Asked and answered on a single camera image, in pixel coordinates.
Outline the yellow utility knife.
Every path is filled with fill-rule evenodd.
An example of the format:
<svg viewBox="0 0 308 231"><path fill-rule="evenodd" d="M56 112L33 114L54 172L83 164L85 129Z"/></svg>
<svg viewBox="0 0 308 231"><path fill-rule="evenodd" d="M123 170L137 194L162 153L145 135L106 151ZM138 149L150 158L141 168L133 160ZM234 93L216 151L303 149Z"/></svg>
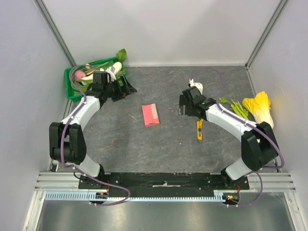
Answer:
<svg viewBox="0 0 308 231"><path fill-rule="evenodd" d="M204 121L203 119L197 120L197 138L200 141L203 139L203 133L202 133L203 121Z"/></svg>

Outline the pink express box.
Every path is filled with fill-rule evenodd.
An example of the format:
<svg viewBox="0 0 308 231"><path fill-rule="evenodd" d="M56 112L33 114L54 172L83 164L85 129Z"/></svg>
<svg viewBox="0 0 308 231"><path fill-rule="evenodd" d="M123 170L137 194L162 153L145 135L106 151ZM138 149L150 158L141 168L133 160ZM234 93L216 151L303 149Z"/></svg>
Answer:
<svg viewBox="0 0 308 231"><path fill-rule="evenodd" d="M142 114L146 127L153 127L160 124L156 104L147 104L142 106Z"/></svg>

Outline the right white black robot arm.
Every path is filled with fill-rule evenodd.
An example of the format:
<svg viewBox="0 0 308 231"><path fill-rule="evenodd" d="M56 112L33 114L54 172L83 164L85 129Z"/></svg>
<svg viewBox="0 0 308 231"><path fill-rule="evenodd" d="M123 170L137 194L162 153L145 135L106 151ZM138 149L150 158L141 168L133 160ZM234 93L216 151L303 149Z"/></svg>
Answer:
<svg viewBox="0 0 308 231"><path fill-rule="evenodd" d="M271 126L239 117L212 98L202 95L196 86L179 97L181 115L194 116L216 124L241 142L241 157L221 171L220 183L232 189L241 177L257 172L278 157L279 150Z"/></svg>

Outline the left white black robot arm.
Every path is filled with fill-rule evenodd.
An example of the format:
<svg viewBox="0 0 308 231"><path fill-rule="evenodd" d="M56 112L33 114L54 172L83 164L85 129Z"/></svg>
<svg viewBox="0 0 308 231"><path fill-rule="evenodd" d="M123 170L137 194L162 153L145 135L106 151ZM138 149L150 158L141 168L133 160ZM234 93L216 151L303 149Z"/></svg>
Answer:
<svg viewBox="0 0 308 231"><path fill-rule="evenodd" d="M53 122L49 127L50 157L65 168L71 167L82 176L89 178L95 189L105 185L104 168L87 154L83 130L93 115L108 99L113 102L124 99L137 90L124 76L116 80L111 72L94 73L93 83L84 92L78 106L65 119Z"/></svg>

